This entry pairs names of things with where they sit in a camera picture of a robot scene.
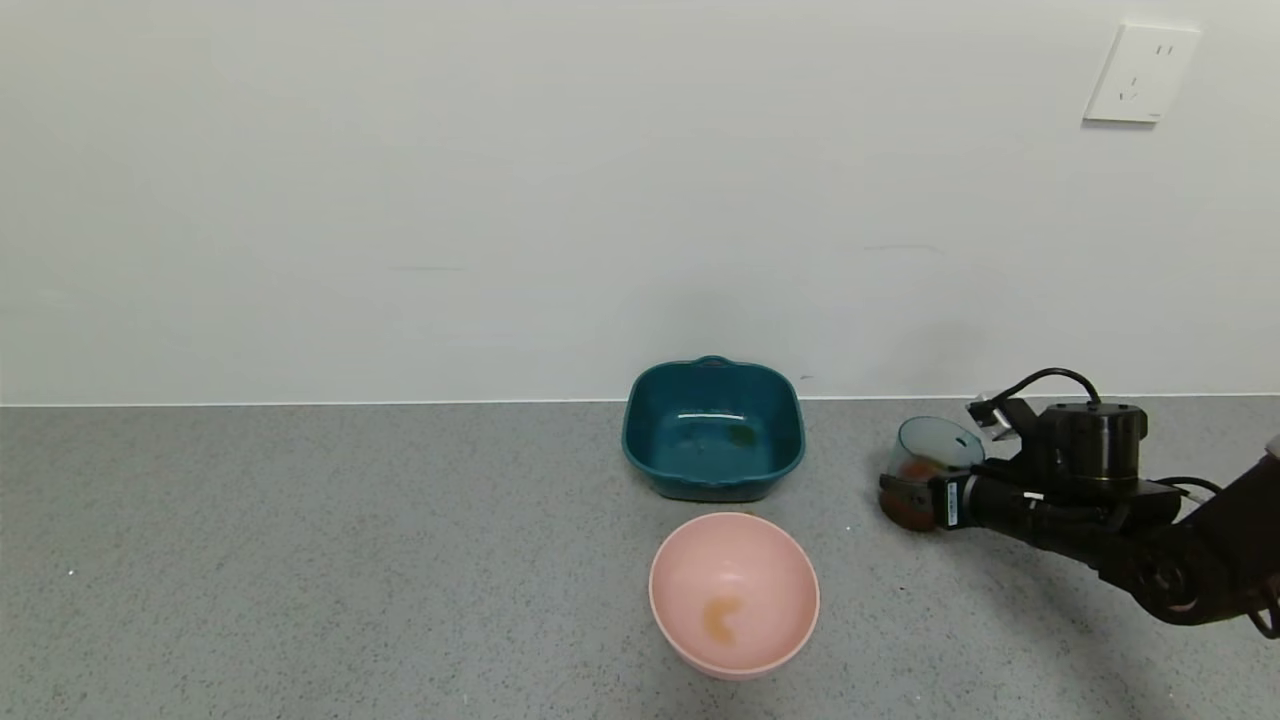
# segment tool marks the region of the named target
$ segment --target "food residue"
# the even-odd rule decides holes
[[[703,629],[721,644],[733,644],[733,630],[724,624],[724,616],[742,607],[740,597],[717,597],[703,607]]]

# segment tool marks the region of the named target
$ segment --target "robotic arm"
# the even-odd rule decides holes
[[[1037,415],[1014,397],[1047,375],[1080,382],[1089,401]],[[1147,414],[1102,402],[1070,370],[1041,370],[968,410],[989,437],[1020,437],[1021,450],[924,483],[882,475],[882,491],[948,530],[987,528],[1084,562],[1166,623],[1248,615],[1265,637],[1280,638],[1280,436],[1252,469],[1220,488],[1199,478],[1139,478]],[[1215,495],[1175,521],[1184,486]]]

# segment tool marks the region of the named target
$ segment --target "gray countertop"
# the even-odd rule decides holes
[[[713,507],[654,495],[616,404],[0,413],[4,717],[1274,719],[1280,643],[1172,628],[1083,566],[874,502],[897,424],[808,402],[750,506],[822,582],[809,646],[710,680],[645,583]],[[1157,398],[1149,475],[1235,478],[1280,398]]]

